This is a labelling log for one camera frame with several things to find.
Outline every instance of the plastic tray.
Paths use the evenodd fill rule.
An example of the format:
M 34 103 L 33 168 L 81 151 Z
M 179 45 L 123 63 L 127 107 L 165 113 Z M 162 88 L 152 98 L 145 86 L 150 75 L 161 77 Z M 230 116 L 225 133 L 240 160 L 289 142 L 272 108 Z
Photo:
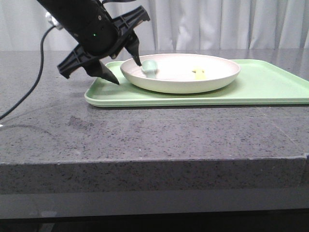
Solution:
M 122 75 L 122 61 L 111 62 L 106 66 L 120 85 L 97 78 L 84 96 L 97 107 L 309 104 L 308 81 L 265 61 L 234 61 L 241 66 L 235 81 L 224 88 L 198 94 L 166 94 L 139 88 Z

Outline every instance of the white curtain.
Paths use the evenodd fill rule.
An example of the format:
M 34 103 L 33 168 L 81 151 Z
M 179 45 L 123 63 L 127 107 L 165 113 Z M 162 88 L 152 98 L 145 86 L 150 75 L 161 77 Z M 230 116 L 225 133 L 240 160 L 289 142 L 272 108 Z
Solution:
M 112 17 L 142 5 L 151 21 L 135 31 L 140 50 L 309 48 L 309 0 L 137 0 L 107 3 Z M 39 50 L 49 28 L 36 0 L 0 0 L 0 50 Z M 76 41 L 53 30 L 46 50 Z

